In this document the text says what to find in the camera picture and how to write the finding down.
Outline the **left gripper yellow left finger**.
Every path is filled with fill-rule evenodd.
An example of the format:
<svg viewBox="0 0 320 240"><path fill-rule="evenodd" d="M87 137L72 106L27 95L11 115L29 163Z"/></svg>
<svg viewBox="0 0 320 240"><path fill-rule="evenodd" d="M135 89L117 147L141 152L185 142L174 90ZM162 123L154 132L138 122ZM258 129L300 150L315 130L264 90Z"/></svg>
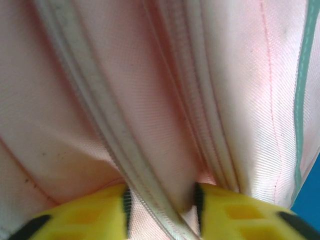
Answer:
<svg viewBox="0 0 320 240"><path fill-rule="evenodd" d="M126 184L77 198L28 220L11 240L128 240L132 195Z"/></svg>

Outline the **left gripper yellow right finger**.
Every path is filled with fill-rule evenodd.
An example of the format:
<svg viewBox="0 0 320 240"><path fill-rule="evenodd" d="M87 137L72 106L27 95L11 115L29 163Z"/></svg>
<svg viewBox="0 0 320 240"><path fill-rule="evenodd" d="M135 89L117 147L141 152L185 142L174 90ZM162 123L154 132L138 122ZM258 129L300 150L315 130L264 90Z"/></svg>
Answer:
<svg viewBox="0 0 320 240"><path fill-rule="evenodd" d="M287 208L208 183L194 190L203 240L318 240L320 233Z"/></svg>

